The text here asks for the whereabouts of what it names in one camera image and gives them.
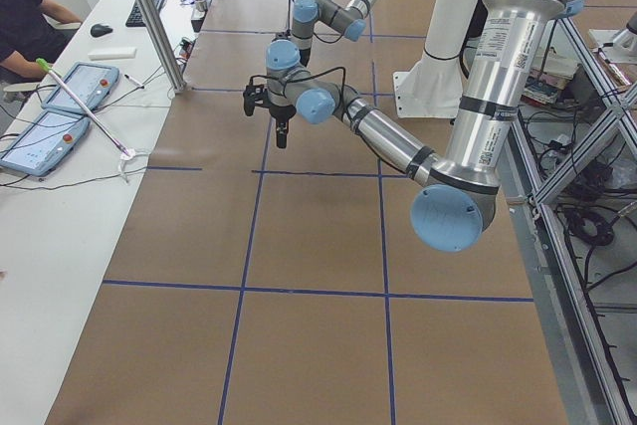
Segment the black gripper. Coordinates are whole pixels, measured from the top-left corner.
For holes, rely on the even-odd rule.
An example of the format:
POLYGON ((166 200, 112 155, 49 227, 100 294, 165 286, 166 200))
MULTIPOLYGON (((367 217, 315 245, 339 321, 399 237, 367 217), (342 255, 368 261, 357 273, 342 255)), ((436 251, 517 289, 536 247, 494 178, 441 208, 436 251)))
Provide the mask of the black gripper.
POLYGON ((297 110, 293 105, 270 105, 269 113, 276 120, 276 146, 286 148, 288 144, 289 120, 293 118, 297 110))

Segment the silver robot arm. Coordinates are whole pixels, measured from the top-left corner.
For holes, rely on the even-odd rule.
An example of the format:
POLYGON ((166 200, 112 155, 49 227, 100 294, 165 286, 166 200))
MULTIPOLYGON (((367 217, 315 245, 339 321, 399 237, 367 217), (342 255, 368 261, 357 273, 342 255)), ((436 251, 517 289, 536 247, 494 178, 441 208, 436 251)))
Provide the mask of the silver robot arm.
POLYGON ((329 83, 308 68, 316 23, 350 40, 360 37, 376 0, 296 0, 291 32, 266 51, 262 85, 248 84, 244 111, 268 110, 285 147, 289 122, 299 115, 319 124, 341 120, 380 159, 421 186, 411 208, 420 240, 446 252, 473 246, 496 212, 496 166, 515 119, 546 24, 577 13, 583 0, 483 0, 487 19, 451 139, 436 153, 345 83, 329 83))
POLYGON ((357 41, 366 27, 368 17, 377 0, 350 0, 341 6, 333 0, 295 0, 292 9, 290 40, 301 54, 311 51, 315 24, 323 23, 341 37, 357 41))

